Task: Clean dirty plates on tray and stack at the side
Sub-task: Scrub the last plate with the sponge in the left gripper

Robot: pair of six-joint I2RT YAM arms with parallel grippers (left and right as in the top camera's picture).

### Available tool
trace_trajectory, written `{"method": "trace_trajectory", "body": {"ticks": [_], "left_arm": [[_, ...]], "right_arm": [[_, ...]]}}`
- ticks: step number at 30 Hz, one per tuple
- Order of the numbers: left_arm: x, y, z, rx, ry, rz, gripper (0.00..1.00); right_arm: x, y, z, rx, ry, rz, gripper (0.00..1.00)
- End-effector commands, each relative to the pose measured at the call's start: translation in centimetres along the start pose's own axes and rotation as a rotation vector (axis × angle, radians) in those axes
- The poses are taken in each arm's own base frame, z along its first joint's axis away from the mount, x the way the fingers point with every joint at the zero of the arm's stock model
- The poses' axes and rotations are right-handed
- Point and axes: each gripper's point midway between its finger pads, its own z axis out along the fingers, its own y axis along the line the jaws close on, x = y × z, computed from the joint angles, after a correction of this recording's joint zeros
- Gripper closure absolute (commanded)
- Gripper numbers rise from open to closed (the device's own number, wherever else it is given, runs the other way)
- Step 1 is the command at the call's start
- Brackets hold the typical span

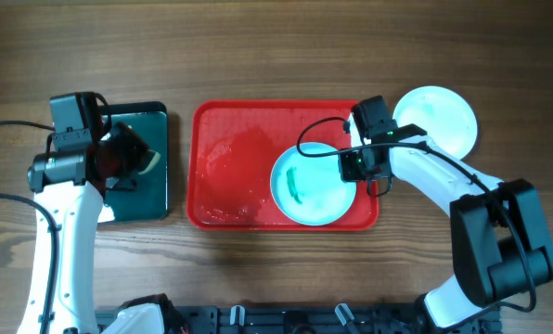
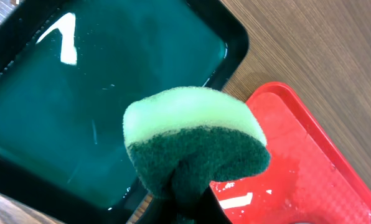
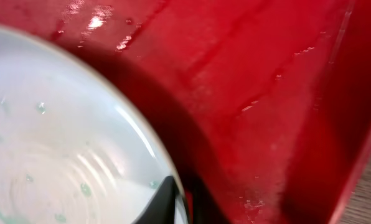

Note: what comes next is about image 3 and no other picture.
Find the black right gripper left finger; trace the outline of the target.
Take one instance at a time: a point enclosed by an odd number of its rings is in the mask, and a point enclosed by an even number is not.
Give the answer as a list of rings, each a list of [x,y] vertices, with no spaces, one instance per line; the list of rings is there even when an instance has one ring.
[[[174,224],[177,185],[173,176],[167,176],[148,206],[133,222],[134,224]]]

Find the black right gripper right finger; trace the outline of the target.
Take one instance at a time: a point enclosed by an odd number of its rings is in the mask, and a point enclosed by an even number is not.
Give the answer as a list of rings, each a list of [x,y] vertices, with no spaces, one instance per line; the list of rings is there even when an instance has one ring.
[[[194,182],[191,192],[194,224],[229,224],[203,182]]]

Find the light blue plate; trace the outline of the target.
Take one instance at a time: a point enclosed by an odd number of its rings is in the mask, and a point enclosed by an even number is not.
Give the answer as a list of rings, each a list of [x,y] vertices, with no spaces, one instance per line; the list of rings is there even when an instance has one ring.
[[[133,223],[179,174],[144,116],[66,51],[0,26],[0,223]]]

